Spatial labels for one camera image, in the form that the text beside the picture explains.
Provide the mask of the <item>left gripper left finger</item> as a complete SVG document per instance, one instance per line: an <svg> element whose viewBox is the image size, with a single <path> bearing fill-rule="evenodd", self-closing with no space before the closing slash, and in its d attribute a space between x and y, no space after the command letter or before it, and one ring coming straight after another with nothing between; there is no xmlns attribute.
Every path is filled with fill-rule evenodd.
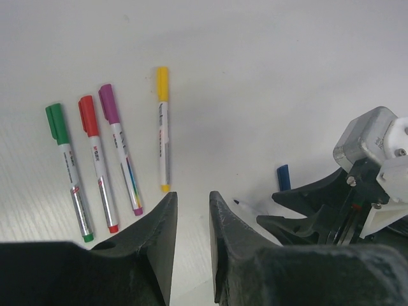
<svg viewBox="0 0 408 306"><path fill-rule="evenodd" d="M168 305L178 197L86 250L72 242L1 244L2 305Z"/></svg>

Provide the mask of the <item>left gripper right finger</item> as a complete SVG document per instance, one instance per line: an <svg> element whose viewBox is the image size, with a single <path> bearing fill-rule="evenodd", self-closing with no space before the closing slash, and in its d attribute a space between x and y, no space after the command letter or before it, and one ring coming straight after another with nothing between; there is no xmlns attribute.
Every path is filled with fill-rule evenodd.
<svg viewBox="0 0 408 306"><path fill-rule="evenodd" d="M219 305L406 305L407 260L383 245L278 246L209 195Z"/></svg>

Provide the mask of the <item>yellow marker pen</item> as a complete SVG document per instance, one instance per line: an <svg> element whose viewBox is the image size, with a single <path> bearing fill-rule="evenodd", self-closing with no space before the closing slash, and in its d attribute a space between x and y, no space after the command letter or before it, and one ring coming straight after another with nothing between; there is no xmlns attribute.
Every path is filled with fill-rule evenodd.
<svg viewBox="0 0 408 306"><path fill-rule="evenodd" d="M159 166L160 185L164 193L170 191L169 102L159 102Z"/></svg>

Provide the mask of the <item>purple marker pen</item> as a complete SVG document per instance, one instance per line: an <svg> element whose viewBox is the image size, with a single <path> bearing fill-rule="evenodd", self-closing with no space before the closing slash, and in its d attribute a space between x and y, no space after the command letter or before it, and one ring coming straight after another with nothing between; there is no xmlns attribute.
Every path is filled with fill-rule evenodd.
<svg viewBox="0 0 408 306"><path fill-rule="evenodd" d="M124 130L120 122L109 125L112 130L113 142L115 148L117 149L120 168L122 170L122 175L124 177L124 182L129 196L131 209L135 216L141 216L143 214L143 205L138 190L138 185L135 179L135 175L133 173L133 167L128 153L128 146Z"/></svg>

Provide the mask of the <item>red pen cap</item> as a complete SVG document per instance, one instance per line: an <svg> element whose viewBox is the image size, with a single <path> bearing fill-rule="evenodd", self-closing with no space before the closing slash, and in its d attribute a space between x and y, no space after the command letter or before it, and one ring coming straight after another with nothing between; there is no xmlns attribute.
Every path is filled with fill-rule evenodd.
<svg viewBox="0 0 408 306"><path fill-rule="evenodd" d="M99 136L98 121L94 108L94 100L91 95L80 98L78 109L82 121L83 130L88 137Z"/></svg>

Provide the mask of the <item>red marker pen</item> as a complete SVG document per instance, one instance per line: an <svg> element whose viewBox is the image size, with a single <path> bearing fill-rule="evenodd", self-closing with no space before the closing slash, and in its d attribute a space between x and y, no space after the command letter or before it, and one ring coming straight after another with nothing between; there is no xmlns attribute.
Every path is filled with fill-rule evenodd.
<svg viewBox="0 0 408 306"><path fill-rule="evenodd" d="M103 146L100 136L88 137L91 145L91 155L98 183L101 205L105 215L106 226L111 234L119 232L119 220L112 196L111 185L106 169Z"/></svg>

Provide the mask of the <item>purple pen cap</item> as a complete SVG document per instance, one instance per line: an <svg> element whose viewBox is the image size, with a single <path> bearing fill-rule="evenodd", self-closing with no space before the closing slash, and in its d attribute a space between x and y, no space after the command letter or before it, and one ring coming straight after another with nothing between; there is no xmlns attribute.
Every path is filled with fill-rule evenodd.
<svg viewBox="0 0 408 306"><path fill-rule="evenodd" d="M98 91L98 95L105 119L109 122L109 124L119 123L120 117L117 110L112 85L102 85Z"/></svg>

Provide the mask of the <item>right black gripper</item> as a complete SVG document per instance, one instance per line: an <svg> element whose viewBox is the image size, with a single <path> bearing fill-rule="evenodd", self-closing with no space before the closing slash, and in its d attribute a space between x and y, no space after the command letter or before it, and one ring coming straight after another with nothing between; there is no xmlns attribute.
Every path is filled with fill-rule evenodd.
<svg viewBox="0 0 408 306"><path fill-rule="evenodd" d="M274 202L306 217L259 215L256 222L282 245L407 245L407 158L381 166L368 158L350 172L272 194Z"/></svg>

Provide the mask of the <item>blue pen cap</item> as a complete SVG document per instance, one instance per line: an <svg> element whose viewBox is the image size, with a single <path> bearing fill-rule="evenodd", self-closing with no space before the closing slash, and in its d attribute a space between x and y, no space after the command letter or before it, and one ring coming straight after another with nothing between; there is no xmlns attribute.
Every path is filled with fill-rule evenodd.
<svg viewBox="0 0 408 306"><path fill-rule="evenodd" d="M291 189L289 166L287 164L284 164L277 168L277 178L279 191L288 191Z"/></svg>

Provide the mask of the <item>yellow pen cap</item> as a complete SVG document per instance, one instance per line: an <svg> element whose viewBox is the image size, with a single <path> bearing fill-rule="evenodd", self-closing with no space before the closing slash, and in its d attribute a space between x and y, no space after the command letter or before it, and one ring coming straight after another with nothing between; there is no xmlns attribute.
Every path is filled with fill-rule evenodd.
<svg viewBox="0 0 408 306"><path fill-rule="evenodd" d="M156 73L157 98L159 102L169 101L169 70L166 66L158 67Z"/></svg>

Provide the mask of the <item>green pen cap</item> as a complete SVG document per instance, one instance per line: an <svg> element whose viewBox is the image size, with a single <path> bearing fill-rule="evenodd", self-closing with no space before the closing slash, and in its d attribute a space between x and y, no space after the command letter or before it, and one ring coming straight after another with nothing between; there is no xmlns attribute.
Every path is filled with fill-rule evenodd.
<svg viewBox="0 0 408 306"><path fill-rule="evenodd" d="M52 138L58 145L70 143L62 105L60 103L54 103L46 107L45 112Z"/></svg>

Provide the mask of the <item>blue marker pen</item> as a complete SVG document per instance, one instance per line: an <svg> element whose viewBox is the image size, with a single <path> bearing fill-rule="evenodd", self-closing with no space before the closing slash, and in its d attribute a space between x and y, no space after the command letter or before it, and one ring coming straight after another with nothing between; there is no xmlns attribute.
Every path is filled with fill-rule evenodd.
<svg viewBox="0 0 408 306"><path fill-rule="evenodd" d="M233 198L233 202L240 207L242 210L245 210L248 214L252 214L255 216L258 215L269 215L268 213L268 209L261 207L259 205L254 205L254 204L250 204L247 203L245 201Z"/></svg>

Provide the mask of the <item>green marker pen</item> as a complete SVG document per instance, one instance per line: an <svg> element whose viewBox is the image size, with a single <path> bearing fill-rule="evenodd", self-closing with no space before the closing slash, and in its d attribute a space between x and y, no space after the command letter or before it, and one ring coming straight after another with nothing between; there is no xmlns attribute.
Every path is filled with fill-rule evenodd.
<svg viewBox="0 0 408 306"><path fill-rule="evenodd" d="M94 232L92 229L87 198L84 194L83 186L78 173L75 154L71 147L71 142L62 145L57 144L57 146L62 154L64 169L66 170L68 176L69 193L73 202L80 233L84 242L89 243L94 240Z"/></svg>

